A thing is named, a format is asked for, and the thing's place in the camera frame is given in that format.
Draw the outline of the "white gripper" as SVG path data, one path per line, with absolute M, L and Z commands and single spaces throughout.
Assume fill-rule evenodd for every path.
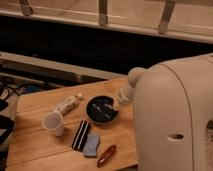
M 113 109 L 119 110 L 119 104 L 126 104 L 133 99 L 133 89 L 127 84 L 118 91 L 117 100 L 113 101 Z

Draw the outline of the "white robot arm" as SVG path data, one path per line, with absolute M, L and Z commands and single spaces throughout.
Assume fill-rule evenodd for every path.
M 135 67 L 115 96 L 133 105 L 138 171 L 207 171 L 213 53 Z

